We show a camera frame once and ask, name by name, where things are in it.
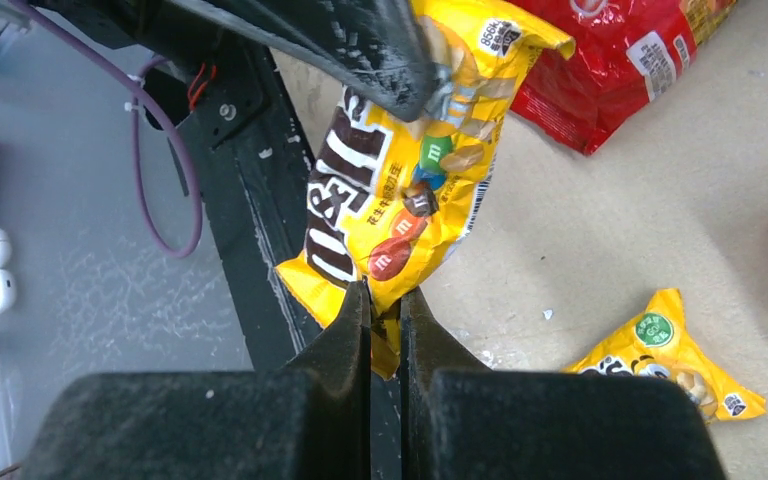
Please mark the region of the yellow M&M's bag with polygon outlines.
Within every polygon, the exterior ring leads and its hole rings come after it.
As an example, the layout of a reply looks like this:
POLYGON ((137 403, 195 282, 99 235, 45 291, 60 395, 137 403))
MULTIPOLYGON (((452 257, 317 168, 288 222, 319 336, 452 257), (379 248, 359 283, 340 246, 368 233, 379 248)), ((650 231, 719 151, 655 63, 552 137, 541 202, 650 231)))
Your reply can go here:
POLYGON ((345 88, 307 184, 299 255, 285 287, 322 327, 348 285, 367 284, 371 368, 400 363, 399 300, 470 233, 492 178, 506 113, 540 55, 571 57, 574 38, 506 1, 417 1, 442 96, 404 122, 345 88))
POLYGON ((708 423, 749 420, 767 413, 765 398, 710 360, 690 336, 677 288, 657 290, 641 313, 563 371, 671 381, 685 391, 708 423))

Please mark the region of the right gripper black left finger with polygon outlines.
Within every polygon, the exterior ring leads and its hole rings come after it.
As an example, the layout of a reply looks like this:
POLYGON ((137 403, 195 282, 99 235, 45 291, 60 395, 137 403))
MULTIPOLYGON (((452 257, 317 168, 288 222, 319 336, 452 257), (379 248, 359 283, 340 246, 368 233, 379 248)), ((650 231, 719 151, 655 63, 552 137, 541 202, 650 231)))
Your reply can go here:
POLYGON ((21 466, 25 479, 366 479, 371 301, 268 372, 100 373, 69 385, 21 466))

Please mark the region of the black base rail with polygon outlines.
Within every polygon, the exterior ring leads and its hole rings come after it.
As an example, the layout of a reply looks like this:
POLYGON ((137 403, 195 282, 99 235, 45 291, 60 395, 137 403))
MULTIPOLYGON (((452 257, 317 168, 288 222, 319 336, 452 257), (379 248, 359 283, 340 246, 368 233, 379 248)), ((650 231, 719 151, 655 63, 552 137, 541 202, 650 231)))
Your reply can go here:
MULTIPOLYGON (((191 70, 217 66, 205 104, 169 140, 180 172, 210 225, 252 358, 252 372, 274 371, 324 330, 280 282, 276 266, 301 243, 307 141, 283 146, 295 108, 270 47, 179 7, 181 1, 28 1, 42 25, 56 12, 114 47, 142 45, 191 70)), ((400 479, 398 393, 370 369, 370 466, 366 479, 400 479)))

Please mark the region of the red assorted gummy bag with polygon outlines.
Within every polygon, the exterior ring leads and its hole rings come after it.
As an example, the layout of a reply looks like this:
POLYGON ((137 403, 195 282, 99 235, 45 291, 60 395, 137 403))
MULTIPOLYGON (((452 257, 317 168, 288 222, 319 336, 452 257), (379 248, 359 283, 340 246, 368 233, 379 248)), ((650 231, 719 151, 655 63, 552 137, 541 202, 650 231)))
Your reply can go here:
POLYGON ((574 54, 544 52, 512 111, 583 155, 675 84, 735 4, 708 0, 521 1, 571 35, 574 54))

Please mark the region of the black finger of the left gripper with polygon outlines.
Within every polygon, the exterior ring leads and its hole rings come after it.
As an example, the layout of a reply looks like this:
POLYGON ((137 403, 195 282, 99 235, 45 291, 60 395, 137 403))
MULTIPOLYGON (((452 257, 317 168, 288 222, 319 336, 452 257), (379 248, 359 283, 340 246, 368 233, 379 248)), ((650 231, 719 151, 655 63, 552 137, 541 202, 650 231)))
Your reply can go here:
POLYGON ((421 117, 436 89, 408 1, 181 1, 226 30, 312 65, 397 119, 421 117))

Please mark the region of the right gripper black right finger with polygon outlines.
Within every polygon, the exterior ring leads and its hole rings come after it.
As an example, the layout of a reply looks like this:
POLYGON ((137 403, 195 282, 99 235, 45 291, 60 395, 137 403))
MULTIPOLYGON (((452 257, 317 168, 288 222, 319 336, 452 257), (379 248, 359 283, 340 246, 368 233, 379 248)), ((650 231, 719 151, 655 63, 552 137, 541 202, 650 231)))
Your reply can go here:
POLYGON ((406 479, 722 479, 696 408, 665 380, 488 368, 400 302, 406 479))

